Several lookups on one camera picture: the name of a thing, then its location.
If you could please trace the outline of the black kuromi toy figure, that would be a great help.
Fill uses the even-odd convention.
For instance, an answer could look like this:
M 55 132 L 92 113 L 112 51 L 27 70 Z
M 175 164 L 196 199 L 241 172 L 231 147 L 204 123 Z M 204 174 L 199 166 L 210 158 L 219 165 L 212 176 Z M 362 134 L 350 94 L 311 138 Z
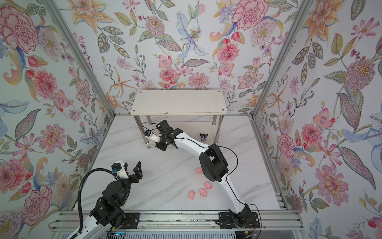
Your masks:
M 200 133 L 201 142 L 205 142 L 208 138 L 207 133 Z

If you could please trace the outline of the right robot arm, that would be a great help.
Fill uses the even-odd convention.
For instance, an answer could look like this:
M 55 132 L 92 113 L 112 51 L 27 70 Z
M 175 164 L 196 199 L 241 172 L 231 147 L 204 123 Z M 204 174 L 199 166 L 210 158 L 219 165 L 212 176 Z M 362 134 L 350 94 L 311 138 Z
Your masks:
M 228 163 L 217 144 L 207 145 L 187 135 L 183 130 L 173 129 L 166 120 L 156 124 L 158 133 L 146 130 L 145 136 L 155 142 L 156 148 L 165 151 L 169 145 L 181 148 L 199 159 L 204 176 L 217 184 L 225 197 L 228 212 L 218 213 L 217 224 L 221 229 L 261 229 L 259 211 L 252 211 L 235 189 L 230 178 Z

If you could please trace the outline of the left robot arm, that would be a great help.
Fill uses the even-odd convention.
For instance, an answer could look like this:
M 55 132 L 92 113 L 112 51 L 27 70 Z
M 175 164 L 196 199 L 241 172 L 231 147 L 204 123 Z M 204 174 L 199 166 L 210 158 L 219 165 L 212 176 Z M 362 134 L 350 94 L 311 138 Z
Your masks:
M 111 166 L 111 170 L 96 168 L 86 173 L 80 183 L 77 195 L 79 227 L 69 238 L 97 239 L 106 233 L 109 239 L 111 232 L 115 230 L 137 229 L 140 213 L 124 212 L 122 206 L 125 205 L 130 195 L 131 185 L 138 183 L 143 178 L 141 162 L 136 164 L 133 174 L 128 174 L 127 168 L 127 163 L 117 161 Z M 102 196 L 97 199 L 95 207 L 90 211 L 89 216 L 84 218 L 82 191 L 88 177 L 95 172 L 110 174 L 114 180 L 102 191 Z

